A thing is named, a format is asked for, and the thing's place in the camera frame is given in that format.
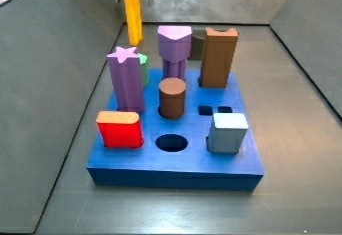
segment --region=brown rectangular block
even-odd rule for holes
[[[206,28],[206,33],[200,85],[225,88],[240,33],[234,28],[225,32]]]

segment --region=yellow block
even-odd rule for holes
[[[125,0],[130,44],[137,46],[144,39],[141,0]]]

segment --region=purple block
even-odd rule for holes
[[[107,55],[119,111],[145,111],[142,67],[137,47]]]
[[[190,26],[160,26],[160,56],[164,58],[164,78],[185,80],[186,60],[192,50]]]

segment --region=dark brown block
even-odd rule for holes
[[[192,52],[189,60],[202,60],[206,31],[193,30],[192,35]]]
[[[225,32],[206,28],[206,33],[200,85],[225,88],[240,33],[234,28]]]
[[[160,83],[160,113],[168,119],[177,119],[185,113],[186,82],[180,78],[166,78]]]

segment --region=green block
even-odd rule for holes
[[[138,54],[141,59],[142,65],[142,80],[144,80],[144,87],[149,84],[149,63],[148,63],[148,56],[144,54]]]

